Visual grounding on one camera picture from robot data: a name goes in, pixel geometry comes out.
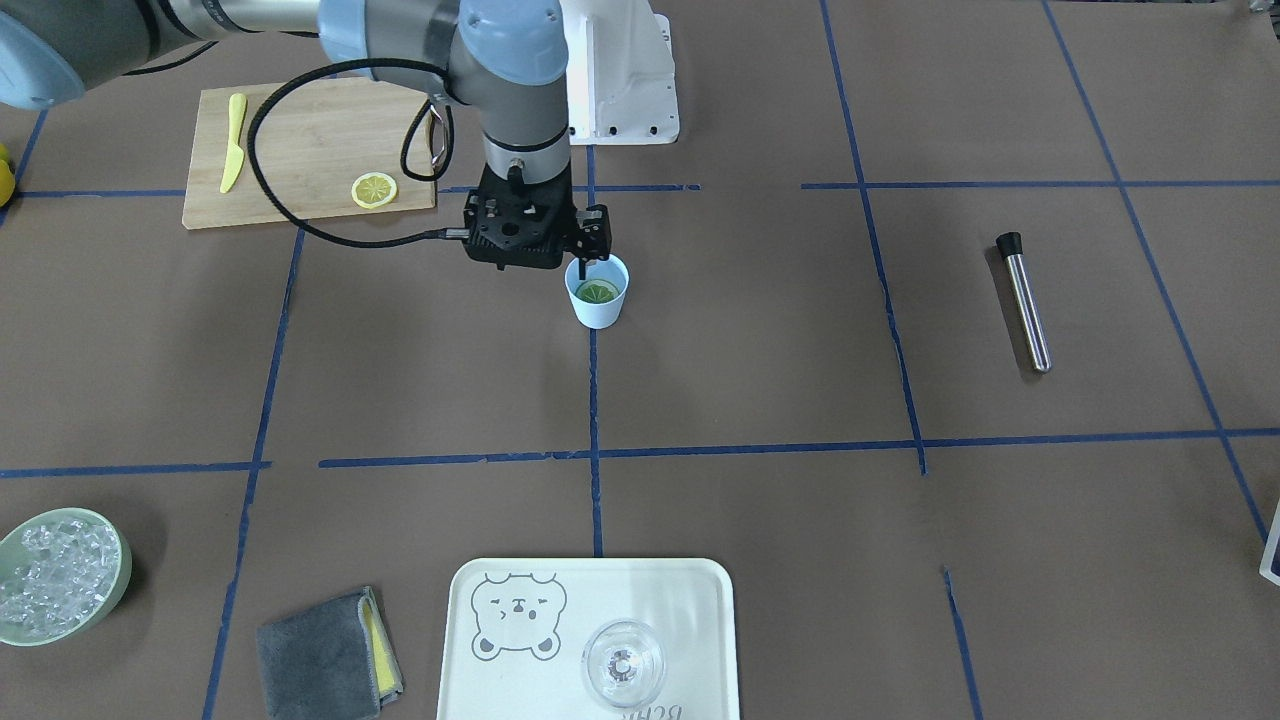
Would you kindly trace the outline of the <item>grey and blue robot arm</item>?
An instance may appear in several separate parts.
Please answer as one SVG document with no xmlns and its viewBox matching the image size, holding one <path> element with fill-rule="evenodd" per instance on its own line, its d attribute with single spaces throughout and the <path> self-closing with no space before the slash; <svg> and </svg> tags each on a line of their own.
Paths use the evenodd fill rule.
<svg viewBox="0 0 1280 720">
<path fill-rule="evenodd" d="M 366 70 L 424 94 L 411 129 L 435 105 L 461 105 L 476 111 L 485 141 L 486 165 L 463 225 L 393 246 L 456 240 L 472 260 L 498 268 L 556 269 L 572 255 L 585 272 L 611 258 L 608 209 L 573 204 L 570 53 L 558 1 L 5 1 L 3 102 L 42 111 L 191 44 L 265 32 L 312 35 L 330 60 L 274 91 L 247 129 L 253 177 L 291 224 L 314 233 L 268 183 L 259 131 L 288 94 Z"/>
</svg>

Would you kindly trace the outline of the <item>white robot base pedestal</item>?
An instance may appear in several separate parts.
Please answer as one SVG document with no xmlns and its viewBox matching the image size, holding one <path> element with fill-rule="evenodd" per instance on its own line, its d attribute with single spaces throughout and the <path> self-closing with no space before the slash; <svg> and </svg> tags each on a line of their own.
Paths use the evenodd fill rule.
<svg viewBox="0 0 1280 720">
<path fill-rule="evenodd" d="M 570 61 L 570 142 L 643 146 L 678 141 L 671 26 L 649 1 L 562 1 Z"/>
</svg>

